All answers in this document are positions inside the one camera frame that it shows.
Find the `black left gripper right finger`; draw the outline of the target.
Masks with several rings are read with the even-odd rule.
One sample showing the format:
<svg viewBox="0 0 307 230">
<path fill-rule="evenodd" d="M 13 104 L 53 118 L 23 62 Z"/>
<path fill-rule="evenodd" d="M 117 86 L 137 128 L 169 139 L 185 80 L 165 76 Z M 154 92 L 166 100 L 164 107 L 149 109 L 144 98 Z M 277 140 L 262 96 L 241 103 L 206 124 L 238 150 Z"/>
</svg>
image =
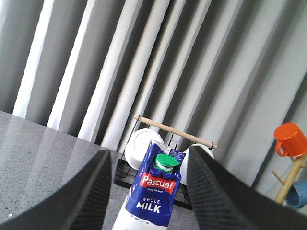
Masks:
<svg viewBox="0 0 307 230">
<path fill-rule="evenodd" d="M 306 216 L 256 192 L 201 147 L 189 149 L 188 193 L 201 230 L 305 230 Z"/>
</svg>

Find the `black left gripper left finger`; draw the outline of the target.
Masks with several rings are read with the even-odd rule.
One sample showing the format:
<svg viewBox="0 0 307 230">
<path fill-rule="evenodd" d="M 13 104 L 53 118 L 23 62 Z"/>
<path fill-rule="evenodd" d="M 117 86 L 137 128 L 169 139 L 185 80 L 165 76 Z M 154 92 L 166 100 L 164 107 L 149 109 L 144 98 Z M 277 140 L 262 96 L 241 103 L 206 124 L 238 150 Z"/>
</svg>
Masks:
<svg viewBox="0 0 307 230">
<path fill-rule="evenodd" d="M 98 151 L 62 188 L 2 230 L 100 230 L 109 201 L 112 172 L 108 150 Z"/>
</svg>

